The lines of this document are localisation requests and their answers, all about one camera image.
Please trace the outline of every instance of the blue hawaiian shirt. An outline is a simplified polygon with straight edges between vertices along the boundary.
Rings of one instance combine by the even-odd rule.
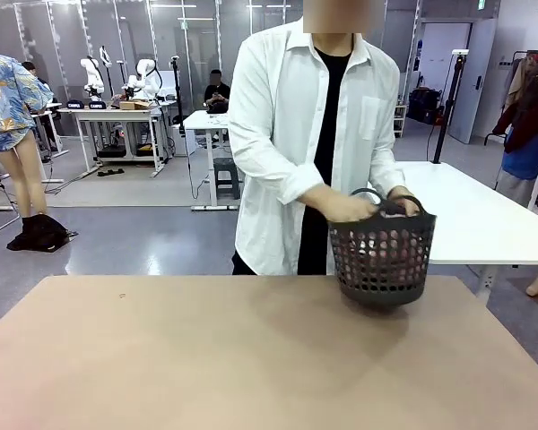
[[[31,111],[41,110],[54,97],[13,58],[0,56],[0,151],[12,149],[35,126]]]

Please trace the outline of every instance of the black t-shirt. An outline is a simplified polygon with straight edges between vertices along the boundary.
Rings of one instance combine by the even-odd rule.
[[[325,113],[321,134],[315,154],[315,166],[327,185],[333,174],[334,140],[337,131],[337,111],[341,81],[347,70],[348,56],[328,56],[317,51],[329,70],[329,88],[326,95]],[[317,210],[307,207],[303,216],[301,245],[299,250],[299,275],[325,275],[329,229],[325,217]]]
[[[209,85],[205,89],[205,101],[213,97],[213,94],[218,92],[220,96],[223,96],[225,99],[230,97],[231,88],[229,85],[225,85],[223,82],[218,87],[217,85]]]

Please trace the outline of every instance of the shirt collar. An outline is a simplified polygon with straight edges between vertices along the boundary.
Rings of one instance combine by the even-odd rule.
[[[295,47],[308,47],[311,53],[317,54],[315,51],[315,45],[313,45],[313,38],[310,33],[303,31],[303,18],[293,23],[293,29],[289,40],[287,41],[286,49],[294,49]],[[352,51],[351,60],[347,68],[354,65],[362,65],[370,60],[370,52],[367,47],[367,42],[362,38],[360,33],[354,33],[355,48]]]

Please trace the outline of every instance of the basket handle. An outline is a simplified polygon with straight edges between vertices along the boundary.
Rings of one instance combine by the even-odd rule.
[[[393,200],[386,199],[377,190],[373,190],[371,188],[359,188],[358,190],[353,191],[351,195],[356,195],[360,193],[374,194],[380,200],[380,204],[378,205],[378,207],[388,213],[406,215],[403,206],[395,203]],[[399,196],[399,199],[409,200],[416,204],[419,207],[419,211],[421,211],[422,215],[425,215],[427,213],[424,209],[424,206],[422,206],[422,203],[416,197],[412,195],[402,195]]]

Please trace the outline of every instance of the brown table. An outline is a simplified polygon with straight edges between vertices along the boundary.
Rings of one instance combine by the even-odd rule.
[[[0,321],[0,430],[538,430],[538,366],[457,279],[59,277]]]

